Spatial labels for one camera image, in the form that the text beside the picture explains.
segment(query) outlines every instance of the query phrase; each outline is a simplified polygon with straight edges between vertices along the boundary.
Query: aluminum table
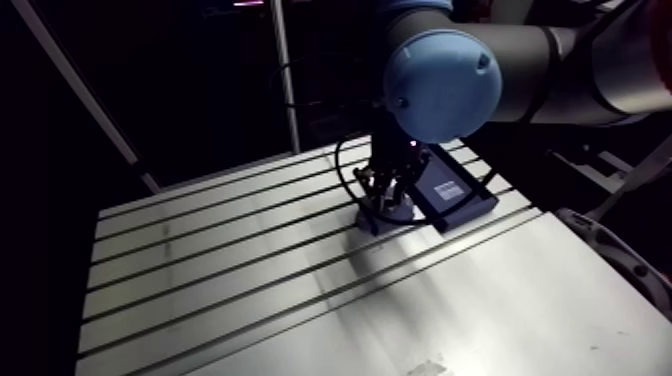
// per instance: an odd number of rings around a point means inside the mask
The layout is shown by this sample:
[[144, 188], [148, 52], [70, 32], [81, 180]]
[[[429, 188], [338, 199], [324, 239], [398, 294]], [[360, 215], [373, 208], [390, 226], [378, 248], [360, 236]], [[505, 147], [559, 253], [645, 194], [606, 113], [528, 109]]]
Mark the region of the aluminum table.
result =
[[332, 152], [101, 211], [77, 375], [672, 375], [672, 324], [501, 176], [483, 217], [376, 238]]

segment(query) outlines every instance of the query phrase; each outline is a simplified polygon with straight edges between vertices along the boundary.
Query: black cable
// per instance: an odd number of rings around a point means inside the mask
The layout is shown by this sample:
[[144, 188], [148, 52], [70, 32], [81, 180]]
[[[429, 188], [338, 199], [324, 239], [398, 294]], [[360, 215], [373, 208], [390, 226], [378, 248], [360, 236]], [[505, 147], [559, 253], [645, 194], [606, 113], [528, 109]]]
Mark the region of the black cable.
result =
[[[305, 60], [312, 60], [312, 59], [345, 59], [349, 60], [351, 63], [359, 63], [363, 61], [364, 59], [361, 57], [358, 57], [352, 53], [346, 53], [346, 52], [322, 52], [316, 55], [306, 55], [302, 56], [296, 59], [293, 59], [291, 61], [288, 61], [287, 63], [284, 63], [280, 65], [279, 67], [275, 68], [271, 75], [269, 76], [268, 79], [268, 93], [271, 95], [273, 91], [273, 84], [275, 83], [276, 77], [282, 73], [285, 69], [291, 67], [294, 64], [301, 63]], [[361, 101], [369, 101], [370, 99], [360, 99], [358, 102]], [[343, 107], [348, 105], [347, 103], [342, 103], [342, 102], [329, 102], [329, 101], [324, 101], [324, 100], [316, 100], [316, 101], [310, 101], [306, 103], [283, 103], [282, 104], [284, 107], [288, 108], [303, 108], [303, 107], [315, 107], [315, 106], [334, 106], [334, 107]]]
[[431, 225], [432, 223], [443, 219], [445, 216], [454, 213], [467, 203], [471, 201], [474, 197], [480, 195], [486, 190], [486, 186], [490, 181], [495, 177], [496, 172], [494, 169], [490, 169], [488, 173], [485, 175], [483, 178], [483, 181], [481, 181], [481, 186], [478, 189], [474, 189], [471, 192], [469, 192], [466, 196], [464, 196], [460, 201], [455, 203], [455, 205], [451, 206], [450, 208], [438, 213], [434, 218], [423, 218], [423, 219], [414, 219], [414, 220], [408, 220], [408, 221], [403, 221], [403, 220], [398, 220], [398, 219], [393, 219], [393, 218], [388, 218], [384, 215], [381, 215], [380, 213], [376, 212], [375, 210], [371, 209], [368, 207], [362, 200], [360, 200], [350, 189], [349, 184], [346, 183], [345, 178], [343, 177], [343, 173], [341, 172], [341, 162], [340, 162], [340, 154], [341, 154], [341, 147], [343, 144], [350, 139], [343, 138], [341, 141], [336, 144], [336, 149], [334, 150], [334, 168], [336, 169], [336, 174], [338, 175], [338, 180], [341, 182], [341, 185], [345, 189], [345, 191], [348, 193], [348, 196], [354, 201], [359, 207], [364, 211], [364, 213], [371, 215], [375, 217], [376, 219], [385, 222], [385, 223], [390, 223], [393, 225], [397, 226], [417, 226], [417, 225]]

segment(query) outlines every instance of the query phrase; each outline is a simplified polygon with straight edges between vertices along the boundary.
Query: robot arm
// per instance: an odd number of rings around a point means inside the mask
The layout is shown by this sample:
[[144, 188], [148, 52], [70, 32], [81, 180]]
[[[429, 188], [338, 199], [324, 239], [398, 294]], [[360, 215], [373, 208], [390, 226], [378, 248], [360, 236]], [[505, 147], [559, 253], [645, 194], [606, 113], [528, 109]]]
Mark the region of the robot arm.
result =
[[669, 0], [626, 0], [587, 32], [454, 23], [448, 0], [379, 4], [387, 106], [423, 141], [488, 120], [600, 125], [672, 109]]
[[[487, 179], [480, 185], [456, 179], [461, 167], [431, 146], [468, 136], [489, 120], [601, 125], [672, 109], [671, 4], [625, 0], [584, 32], [458, 24], [449, 18], [449, 0], [383, 0], [382, 83], [395, 121], [374, 126], [369, 165], [354, 171], [366, 198], [344, 184], [362, 209], [360, 227], [378, 233], [385, 224], [423, 222], [443, 232], [451, 221], [492, 209], [497, 199], [484, 194]], [[338, 163], [337, 170], [344, 182]], [[425, 176], [441, 173], [438, 183]], [[434, 197], [437, 184], [458, 180], [463, 186], [455, 189], [469, 193]], [[430, 219], [409, 220], [407, 193]]]

